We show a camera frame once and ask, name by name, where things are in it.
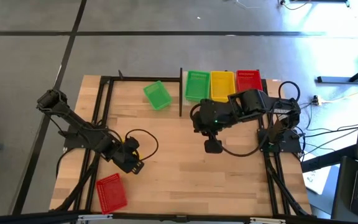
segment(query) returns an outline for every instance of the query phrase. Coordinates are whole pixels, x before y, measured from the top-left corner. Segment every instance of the green basket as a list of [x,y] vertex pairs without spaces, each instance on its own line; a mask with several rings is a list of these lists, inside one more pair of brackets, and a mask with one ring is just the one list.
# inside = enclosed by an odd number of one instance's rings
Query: green basket
[[209,82],[211,75],[209,72],[188,71],[185,97],[188,101],[200,102],[202,99],[209,98]]
[[157,81],[143,89],[155,110],[160,110],[172,103],[172,97],[161,81]]

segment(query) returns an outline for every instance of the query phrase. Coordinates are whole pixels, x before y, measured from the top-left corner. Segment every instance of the red basket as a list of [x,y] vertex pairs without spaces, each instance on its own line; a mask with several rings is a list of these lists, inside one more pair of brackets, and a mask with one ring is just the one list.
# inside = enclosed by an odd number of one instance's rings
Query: red basket
[[237,71],[237,92],[257,89],[263,91],[262,81],[258,70]]
[[98,180],[96,183],[102,214],[109,214],[127,205],[124,186],[119,174]]

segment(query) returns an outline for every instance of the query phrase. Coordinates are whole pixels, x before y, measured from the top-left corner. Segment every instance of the black stripe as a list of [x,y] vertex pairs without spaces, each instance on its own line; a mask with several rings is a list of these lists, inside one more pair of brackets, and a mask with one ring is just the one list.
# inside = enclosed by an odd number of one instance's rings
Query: black stripe
[[330,37],[358,39],[356,35],[332,35],[328,32],[292,31],[78,31],[80,23],[72,31],[55,30],[0,30],[0,36],[266,36],[266,37]]
[[[78,14],[75,19],[72,32],[77,32],[78,27],[80,26],[82,15],[84,14],[85,6],[86,6],[86,0],[82,0],[80,4],[80,8],[78,9]],[[74,40],[75,40],[75,35],[71,35],[70,38],[68,39],[67,47],[63,55],[62,62],[60,64],[59,73],[57,75],[55,85],[53,87],[54,89],[60,89],[60,85],[62,84],[63,77],[66,72],[68,59],[70,58],[71,50],[73,49],[74,46]]]
[[0,36],[65,36],[65,35],[71,35],[72,32],[70,31],[3,31],[0,30]]
[[22,213],[25,198],[27,197],[27,193],[30,188],[32,176],[34,175],[35,167],[37,166],[38,158],[41,154],[42,144],[44,143],[45,135],[47,134],[49,121],[50,120],[47,116],[42,116],[39,129],[37,131],[37,134],[35,135],[34,143],[31,147],[32,152],[30,161],[27,166],[27,170],[25,171],[19,193],[17,194],[17,199],[13,207],[12,215],[20,215]]
[[179,117],[181,117],[182,106],[183,106],[183,69],[180,68],[180,74],[179,74]]
[[287,32],[287,31],[79,31],[77,36],[275,36],[275,37],[322,37],[328,36],[327,32]]
[[179,78],[172,77],[111,77],[114,81],[137,81],[137,82],[180,82]]
[[[85,5],[86,5],[86,0],[82,0],[80,8],[78,10],[77,17],[75,19],[74,26],[73,26],[73,30],[72,30],[73,32],[76,32],[78,30],[78,26],[81,22],[82,15],[84,13]],[[66,70],[68,58],[70,57],[71,49],[74,44],[74,39],[75,39],[75,36],[70,36],[70,38],[68,40],[68,44],[66,47],[65,54],[63,56],[62,64],[59,69],[59,73],[57,75],[55,84],[53,86],[53,88],[56,90],[58,90],[60,88],[60,85],[62,84],[64,71]],[[19,193],[17,194],[14,208],[12,210],[13,215],[19,215],[22,213],[23,206],[25,203],[25,198],[27,197],[27,193],[30,188],[31,180],[34,175],[35,168],[37,167],[38,159],[40,157],[42,144],[44,143],[45,135],[47,134],[49,122],[50,122],[49,118],[46,117],[45,115],[43,115],[42,121],[39,126],[39,130],[37,131],[37,134],[35,135],[34,144],[31,149],[31,157],[30,157],[29,165],[27,166],[27,169],[25,171],[24,178],[23,178],[22,184],[20,186]]]

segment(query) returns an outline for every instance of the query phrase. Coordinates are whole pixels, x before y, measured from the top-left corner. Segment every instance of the gray floor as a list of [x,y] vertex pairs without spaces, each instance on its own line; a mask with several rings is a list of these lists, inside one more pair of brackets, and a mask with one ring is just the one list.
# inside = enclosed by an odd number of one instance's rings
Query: gray floor
[[[355,85],[317,85],[320,75],[358,72],[358,20],[343,3],[313,3],[297,11],[275,1],[89,0],[80,30],[244,30],[325,32],[326,37],[77,37],[62,83],[70,106],[83,75],[177,76],[194,70],[259,69],[263,78],[291,80],[301,102],[358,91]],[[71,30],[80,0],[0,1],[0,30]],[[9,209],[41,114],[36,99],[53,86],[68,37],[0,37],[0,215]],[[295,91],[285,87],[287,96]],[[358,96],[313,108],[311,128],[358,123]],[[338,113],[344,116],[335,122]],[[301,127],[307,124],[302,114]],[[321,144],[334,135],[311,139]],[[336,141],[340,149],[356,140]],[[63,139],[50,125],[24,212],[44,212],[52,195],[55,165]],[[325,150],[316,154],[327,153]]]

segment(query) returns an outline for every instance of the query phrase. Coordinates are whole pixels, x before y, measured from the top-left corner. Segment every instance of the wooden plank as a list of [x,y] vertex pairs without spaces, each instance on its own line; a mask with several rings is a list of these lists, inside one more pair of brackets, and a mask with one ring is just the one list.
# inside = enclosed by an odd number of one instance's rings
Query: wooden plank
[[[84,76],[76,112],[90,121],[100,77]],[[207,154],[206,138],[193,132],[189,112],[194,103],[183,105],[183,117],[178,116],[178,100],[162,111],[154,111],[143,94],[149,82],[114,82],[108,126],[122,137],[131,129],[142,128],[158,139],[158,152],[145,161],[138,175],[125,174],[112,162],[100,160],[97,179],[120,173],[128,206],[117,212],[189,214],[189,215],[271,215],[269,192],[263,156],[255,153],[240,158],[227,153]],[[267,80],[270,96],[277,96],[280,82]],[[179,83],[164,83],[168,92],[179,94]],[[257,146],[257,121],[237,124],[217,136],[225,147],[236,153],[246,153]],[[134,132],[141,157],[155,149],[154,140]],[[67,154],[62,160],[50,208],[59,206],[78,181],[83,149]],[[301,206],[310,212],[306,187],[299,161],[282,154],[282,164],[288,188]],[[278,203],[280,191],[276,188]],[[81,207],[84,207],[86,190]],[[100,212],[96,191],[92,212]]]

